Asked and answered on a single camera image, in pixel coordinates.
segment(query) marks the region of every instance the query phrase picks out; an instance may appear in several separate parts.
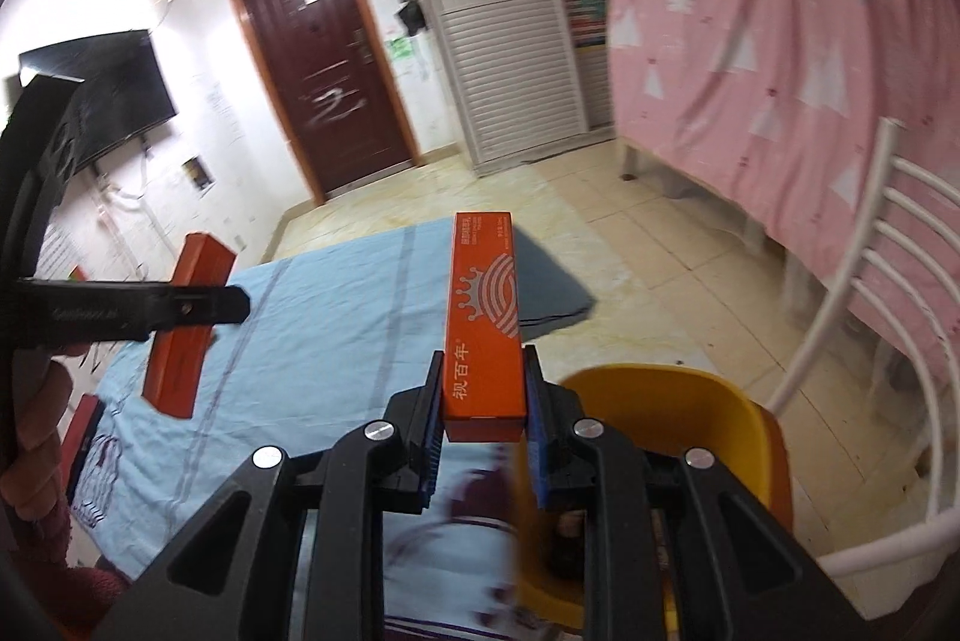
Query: door frame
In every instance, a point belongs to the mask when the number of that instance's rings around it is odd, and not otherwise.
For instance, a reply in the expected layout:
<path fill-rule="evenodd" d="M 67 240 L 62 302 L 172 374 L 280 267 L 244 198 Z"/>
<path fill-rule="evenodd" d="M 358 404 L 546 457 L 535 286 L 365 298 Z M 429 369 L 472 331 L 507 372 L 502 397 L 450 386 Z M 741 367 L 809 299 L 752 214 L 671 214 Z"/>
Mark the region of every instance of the door frame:
<path fill-rule="evenodd" d="M 306 150 L 304 150 L 304 146 L 301 145 L 301 141 L 299 141 L 299 138 L 294 132 L 294 126 L 290 122 L 290 116 L 287 115 L 286 109 L 283 107 L 283 101 L 280 97 L 280 90 L 277 88 L 277 84 L 274 82 L 274 77 L 270 72 L 270 67 L 267 65 L 267 59 L 264 56 L 263 48 L 260 46 L 260 40 L 258 40 L 256 31 L 253 29 L 253 20 L 251 19 L 250 11 L 247 9 L 247 5 L 244 0 L 230 1 L 232 1 L 233 13 L 240 22 L 240 29 L 243 32 L 244 40 L 246 40 L 247 47 L 250 48 L 251 55 L 253 56 L 253 63 L 256 65 L 256 71 L 259 74 L 261 82 L 267 91 L 267 96 L 269 97 L 270 104 L 277 115 L 277 119 L 280 120 L 280 126 L 283 129 L 283 134 L 286 136 L 286 139 L 290 143 L 290 147 L 294 152 L 296 164 L 299 166 L 299 169 L 304 176 L 304 180 L 306 180 L 307 185 L 309 186 L 310 191 L 313 193 L 313 197 L 317 204 L 323 205 L 328 197 L 326 197 L 326 192 L 323 190 L 323 186 L 320 185 L 320 173 L 314 172 L 314 169 L 310 164 L 310 160 L 306 155 Z M 390 62 L 387 61 L 387 53 L 384 50 L 383 43 L 380 40 L 380 35 L 376 29 L 376 21 L 373 20 L 370 2 L 368 0 L 355 1 L 357 8 L 360 10 L 360 19 L 363 22 L 364 31 L 367 33 L 367 42 L 371 45 L 373 57 L 376 59 L 376 65 L 380 73 L 380 78 L 383 81 L 384 86 L 387 88 L 387 96 L 390 97 L 390 104 L 394 109 L 394 115 L 397 117 L 397 123 L 400 125 L 400 136 L 403 137 L 403 142 L 407 146 L 407 150 L 410 153 L 410 161 L 414 164 L 414 166 L 422 166 L 424 160 L 421 157 L 421 152 L 419 152 L 419 147 L 416 146 L 416 138 L 414 137 L 413 129 L 410 126 L 410 119 L 407 117 L 406 109 L 403 107 L 403 102 L 400 99 L 400 95 L 397 93 L 397 82 L 394 80 L 394 74 L 390 69 Z"/>

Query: finger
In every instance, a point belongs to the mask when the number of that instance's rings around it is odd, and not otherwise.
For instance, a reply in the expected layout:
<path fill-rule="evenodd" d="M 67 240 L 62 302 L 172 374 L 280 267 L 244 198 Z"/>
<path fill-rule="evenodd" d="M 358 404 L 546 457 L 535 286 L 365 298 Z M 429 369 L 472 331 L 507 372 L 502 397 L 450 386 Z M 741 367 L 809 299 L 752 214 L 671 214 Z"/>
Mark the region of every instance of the finger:
<path fill-rule="evenodd" d="M 47 483 L 40 487 L 40 492 L 37 492 L 27 502 L 16 505 L 13 509 L 16 510 L 16 515 L 24 522 L 35 522 L 54 510 L 58 498 L 59 489 L 56 488 L 56 481 L 50 478 Z"/>
<path fill-rule="evenodd" d="M 61 346 L 61 348 L 56 349 L 54 353 L 58 357 L 82 357 L 89 350 L 89 343 L 72 343 L 69 346 Z"/>
<path fill-rule="evenodd" d="M 43 443 L 59 424 L 70 402 L 73 382 L 61 363 L 50 363 L 47 377 L 16 423 L 20 444 L 28 452 Z"/>
<path fill-rule="evenodd" d="M 0 476 L 0 496 L 14 508 L 29 502 L 59 470 L 61 445 L 51 435 L 37 449 L 24 452 Z"/>

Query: door lock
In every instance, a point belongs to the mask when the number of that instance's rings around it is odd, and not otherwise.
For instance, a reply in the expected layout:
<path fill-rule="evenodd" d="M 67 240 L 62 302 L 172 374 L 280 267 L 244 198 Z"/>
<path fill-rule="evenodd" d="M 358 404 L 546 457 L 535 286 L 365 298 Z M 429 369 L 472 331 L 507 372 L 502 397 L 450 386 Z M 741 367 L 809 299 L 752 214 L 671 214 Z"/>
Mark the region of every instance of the door lock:
<path fill-rule="evenodd" d="M 370 44 L 367 42 L 367 32 L 363 29 L 354 29 L 351 45 L 360 51 L 360 58 L 363 59 L 364 64 L 373 63 L 373 53 L 371 53 Z"/>

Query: crown logo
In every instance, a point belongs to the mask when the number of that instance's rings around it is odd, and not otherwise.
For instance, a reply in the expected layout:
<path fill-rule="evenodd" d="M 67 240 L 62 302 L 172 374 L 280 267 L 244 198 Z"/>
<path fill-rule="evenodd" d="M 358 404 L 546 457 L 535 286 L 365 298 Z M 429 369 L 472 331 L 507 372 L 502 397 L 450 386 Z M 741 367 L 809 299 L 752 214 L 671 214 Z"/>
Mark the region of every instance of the crown logo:
<path fill-rule="evenodd" d="M 486 316 L 493 326 L 507 337 L 515 337 L 520 331 L 517 323 L 517 291 L 515 291 L 514 258 L 500 254 L 490 267 L 481 270 L 470 267 L 472 276 L 460 277 L 467 288 L 458 288 L 457 294 L 467 296 L 467 302 L 458 302 L 458 307 L 472 307 L 467 319 L 475 321 Z"/>

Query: tiled floor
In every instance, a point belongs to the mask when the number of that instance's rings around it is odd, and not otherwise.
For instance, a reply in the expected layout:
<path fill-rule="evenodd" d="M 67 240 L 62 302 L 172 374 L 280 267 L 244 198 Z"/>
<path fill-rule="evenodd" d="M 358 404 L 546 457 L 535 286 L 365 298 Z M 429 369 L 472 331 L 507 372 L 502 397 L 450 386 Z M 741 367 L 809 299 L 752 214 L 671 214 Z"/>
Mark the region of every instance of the tiled floor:
<path fill-rule="evenodd" d="M 611 361 L 680 361 L 713 370 L 763 402 L 803 336 L 781 312 L 781 259 L 749 254 L 724 206 L 668 199 L 656 177 L 624 182 L 617 173 L 613 143 L 483 179 L 447 158 L 301 216 L 277 256 L 458 209 L 508 209 L 598 299 L 591 320 L 539 341 L 548 377 Z M 884 390 L 886 399 L 871 406 L 867 386 L 825 356 L 782 421 L 795 535 L 815 555 L 922 518 L 925 483 L 905 459 L 914 433 L 877 412 L 915 409 L 919 400 Z M 890 611 L 918 574 L 938 567 L 935 559 L 842 586 L 866 614 Z"/>

